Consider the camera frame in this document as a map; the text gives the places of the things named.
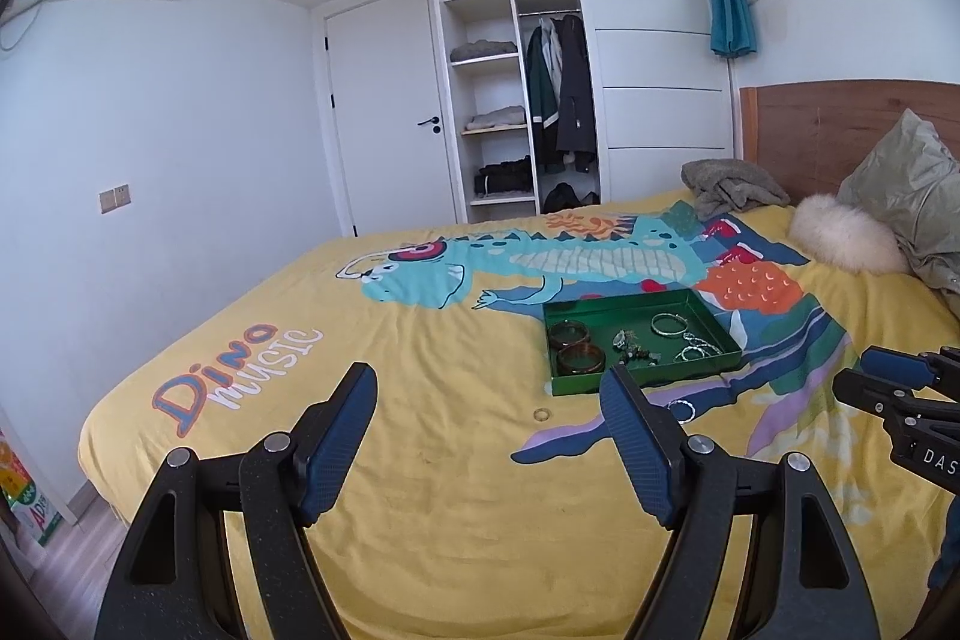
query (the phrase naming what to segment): green box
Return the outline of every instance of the green box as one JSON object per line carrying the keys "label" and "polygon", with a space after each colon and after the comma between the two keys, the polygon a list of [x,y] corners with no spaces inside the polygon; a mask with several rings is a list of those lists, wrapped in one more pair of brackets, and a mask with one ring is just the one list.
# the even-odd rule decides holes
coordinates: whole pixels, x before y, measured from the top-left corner
{"label": "green box", "polygon": [[[660,313],[683,316],[689,324],[689,330],[699,338],[716,345],[720,354],[690,362],[675,359],[688,343],[678,336],[667,338],[654,333],[650,328],[650,321]],[[701,298],[690,289],[549,302],[544,305],[546,329],[561,320],[579,320],[587,326],[590,340],[607,355],[608,369],[620,360],[620,354],[613,349],[614,335],[621,329],[632,330],[640,345],[651,353],[661,355],[659,365],[647,365],[643,360],[631,362],[630,375],[639,386],[665,386],[678,380],[709,377],[736,369],[743,357],[740,346],[713,317]],[[658,321],[658,326],[675,329],[679,324],[666,320],[662,325]],[[591,375],[560,375],[557,369],[557,351],[549,347],[549,343],[547,346],[550,351],[550,387],[554,396],[592,393],[600,389],[602,372]]]}

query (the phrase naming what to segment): door frame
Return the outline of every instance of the door frame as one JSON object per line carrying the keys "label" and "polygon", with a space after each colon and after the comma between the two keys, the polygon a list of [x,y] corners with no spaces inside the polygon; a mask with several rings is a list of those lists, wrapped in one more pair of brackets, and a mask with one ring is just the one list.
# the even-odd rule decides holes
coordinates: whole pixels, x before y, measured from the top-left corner
{"label": "door frame", "polygon": [[[333,190],[334,209],[337,213],[337,220],[340,223],[340,233],[343,237],[354,236],[353,210],[349,201],[349,192],[347,191],[347,170],[344,167],[344,159],[341,153],[340,135],[337,132],[336,109],[330,106],[330,95],[332,94],[333,80],[330,76],[330,58],[326,51],[326,25],[330,18],[341,15],[344,12],[359,9],[367,4],[375,4],[382,0],[333,0],[326,4],[321,4],[311,12],[313,23],[313,54],[314,54],[314,82],[317,89],[317,106],[320,110],[320,135],[323,138],[323,147],[325,148],[326,165],[328,166],[328,175],[330,187]],[[442,68],[446,69],[446,61],[443,55],[437,52],[437,19],[434,16],[433,5],[430,0],[426,0],[427,12],[430,19],[430,40],[433,44],[433,68],[437,78],[437,95],[440,98],[440,117],[443,119],[445,128],[452,127],[453,119],[448,117],[448,112],[443,104],[443,73]],[[443,134],[443,153],[446,156],[446,172],[448,172],[448,186],[451,195],[454,191],[454,177],[459,177],[459,172],[454,172],[453,157],[450,155],[450,141],[448,134]],[[458,223],[464,220],[457,208],[457,199],[453,197],[454,214]]]}

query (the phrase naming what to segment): green pillow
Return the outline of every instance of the green pillow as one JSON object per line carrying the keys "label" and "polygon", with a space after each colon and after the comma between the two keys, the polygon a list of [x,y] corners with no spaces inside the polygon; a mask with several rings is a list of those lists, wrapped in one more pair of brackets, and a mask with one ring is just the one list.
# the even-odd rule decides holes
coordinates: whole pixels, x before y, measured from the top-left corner
{"label": "green pillow", "polygon": [[913,271],[960,317],[960,165],[931,122],[906,110],[837,199],[890,226]]}

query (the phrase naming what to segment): yellow bedspread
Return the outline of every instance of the yellow bedspread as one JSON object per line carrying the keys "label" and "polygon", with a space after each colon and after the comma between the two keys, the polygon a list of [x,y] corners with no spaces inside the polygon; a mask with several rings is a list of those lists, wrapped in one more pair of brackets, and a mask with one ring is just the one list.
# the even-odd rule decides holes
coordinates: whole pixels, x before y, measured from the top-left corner
{"label": "yellow bedspread", "polygon": [[[899,637],[925,595],[949,495],[895,467],[880,421],[836,405],[829,380],[871,344],[958,344],[957,321],[917,279],[797,262],[787,209],[707,225],[683,205],[637,218],[680,196],[318,247],[103,399],[83,428],[83,470],[131,520],[171,449],[246,451],[368,362],[376,413],[336,506],[309,531],[350,634],[619,638],[667,533],[641,511],[598,397],[545,393],[539,303],[693,286],[751,363],[651,399],[728,453],[808,453],[883,636]],[[748,534],[738,519],[705,637],[727,636]],[[268,638],[242,537],[230,517],[245,621]]]}

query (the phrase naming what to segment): blue rubber pad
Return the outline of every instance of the blue rubber pad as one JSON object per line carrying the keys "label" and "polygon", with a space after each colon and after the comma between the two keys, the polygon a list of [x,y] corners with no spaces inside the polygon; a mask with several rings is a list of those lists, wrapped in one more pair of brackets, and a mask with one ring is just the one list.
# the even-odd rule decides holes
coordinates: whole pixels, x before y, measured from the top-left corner
{"label": "blue rubber pad", "polygon": [[667,525],[674,513],[666,459],[620,381],[608,369],[600,380],[600,410],[643,511]]}
{"label": "blue rubber pad", "polygon": [[309,459],[307,489],[301,512],[316,523],[329,511],[347,480],[376,408],[376,373],[368,367],[354,384],[320,446]]}
{"label": "blue rubber pad", "polygon": [[911,389],[925,389],[934,380],[933,372],[919,356],[907,356],[877,348],[867,348],[860,357],[860,370],[875,378]]}

